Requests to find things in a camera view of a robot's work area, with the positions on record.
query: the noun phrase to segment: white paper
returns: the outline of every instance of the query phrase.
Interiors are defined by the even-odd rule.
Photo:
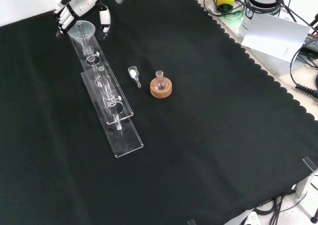
[[[290,63],[309,31],[309,26],[268,14],[254,14],[242,45]]]

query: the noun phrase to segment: power strip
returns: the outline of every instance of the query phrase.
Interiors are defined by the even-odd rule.
[[[244,225],[260,225],[260,221],[256,212],[251,212],[244,223]]]

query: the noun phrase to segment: robot finger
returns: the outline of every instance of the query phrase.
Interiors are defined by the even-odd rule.
[[[75,17],[70,15],[69,18],[67,18],[66,21],[62,24],[62,29],[63,30],[67,29],[69,25],[73,23],[73,21],[76,21]]]
[[[63,25],[63,23],[70,17],[70,15],[70,11],[67,11],[62,17],[60,17],[60,24]]]
[[[63,10],[62,10],[62,13],[60,14],[60,18],[63,17],[63,15],[68,11],[68,8],[65,7]]]

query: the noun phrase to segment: electronic device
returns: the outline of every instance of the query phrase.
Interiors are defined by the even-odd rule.
[[[244,223],[244,225],[261,225],[256,212],[251,212]]]
[[[308,34],[304,41],[304,44],[306,43],[309,43],[309,44],[305,45],[302,51],[306,51],[308,53],[318,56],[318,41],[313,41],[314,39],[318,39],[318,37],[312,34]]]

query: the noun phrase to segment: clear acrylic stand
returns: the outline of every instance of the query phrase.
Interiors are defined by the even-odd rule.
[[[297,190],[296,190],[296,196],[298,198],[303,197],[307,193],[308,187],[310,186],[310,183],[312,182],[315,173],[317,173],[318,171],[318,168],[314,165],[314,163],[308,157],[304,158],[303,162],[305,162],[305,164],[312,171],[312,173],[298,183]]]
[[[144,145],[130,117],[134,115],[106,58],[94,37],[95,26],[80,20],[69,36],[84,68],[83,81],[115,157]]]

